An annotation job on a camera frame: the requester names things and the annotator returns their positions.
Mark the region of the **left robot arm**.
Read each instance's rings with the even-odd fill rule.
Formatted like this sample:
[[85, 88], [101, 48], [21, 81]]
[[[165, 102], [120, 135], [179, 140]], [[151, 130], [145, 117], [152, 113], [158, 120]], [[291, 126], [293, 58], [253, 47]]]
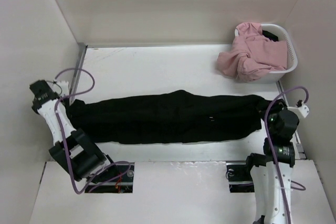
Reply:
[[44, 118], [53, 137], [51, 157], [77, 182], [103, 173], [112, 159], [70, 122], [69, 83], [37, 80], [29, 89], [34, 95], [32, 110]]

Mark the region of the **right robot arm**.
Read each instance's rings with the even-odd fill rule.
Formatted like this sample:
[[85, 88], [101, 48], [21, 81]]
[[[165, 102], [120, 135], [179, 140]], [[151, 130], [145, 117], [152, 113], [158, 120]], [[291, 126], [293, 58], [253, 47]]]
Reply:
[[255, 192], [254, 223], [292, 223], [291, 177], [296, 159], [291, 139], [299, 118], [283, 100], [277, 100], [270, 103], [263, 122], [264, 153], [251, 153], [246, 158]]

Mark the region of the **black trousers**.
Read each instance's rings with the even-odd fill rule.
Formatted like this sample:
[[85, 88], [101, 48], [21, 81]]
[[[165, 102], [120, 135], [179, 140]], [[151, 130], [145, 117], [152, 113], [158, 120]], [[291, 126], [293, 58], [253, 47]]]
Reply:
[[184, 90], [67, 107], [72, 125], [95, 143], [124, 145], [240, 140], [261, 129], [270, 102], [258, 95], [205, 97]]

